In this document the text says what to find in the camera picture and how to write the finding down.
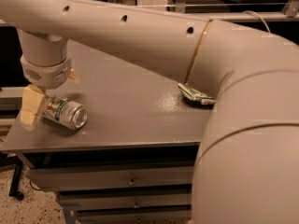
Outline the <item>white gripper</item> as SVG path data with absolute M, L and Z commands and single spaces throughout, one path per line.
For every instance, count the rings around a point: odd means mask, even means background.
M 54 66 L 37 66 L 21 57 L 21 67 L 24 77 L 32 83 L 22 92 L 21 124 L 24 128 L 35 128 L 45 106 L 46 93 L 43 89 L 56 89 L 68 78 L 79 82 L 79 76 L 72 69 L 70 57 Z

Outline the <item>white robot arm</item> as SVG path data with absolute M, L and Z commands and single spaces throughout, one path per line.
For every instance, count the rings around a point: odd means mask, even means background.
M 93 0 L 0 0 L 27 79 L 70 73 L 72 39 L 209 93 L 194 165 L 194 224 L 299 224 L 299 48 L 227 21 Z

